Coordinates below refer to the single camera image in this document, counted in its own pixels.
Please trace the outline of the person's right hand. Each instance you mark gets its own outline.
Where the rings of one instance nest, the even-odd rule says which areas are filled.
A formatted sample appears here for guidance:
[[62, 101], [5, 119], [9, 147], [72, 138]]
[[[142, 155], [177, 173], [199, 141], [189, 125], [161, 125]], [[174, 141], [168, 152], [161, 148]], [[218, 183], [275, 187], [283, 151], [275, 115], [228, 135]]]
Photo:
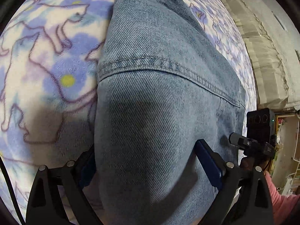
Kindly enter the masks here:
[[239, 165], [240, 168], [242, 168], [245, 171], [251, 171], [254, 167], [259, 166], [262, 170], [264, 175], [269, 174], [267, 171], [267, 166], [269, 165], [269, 160], [266, 160], [263, 163], [255, 164], [255, 160], [253, 157], [243, 157], [241, 159], [241, 163]]

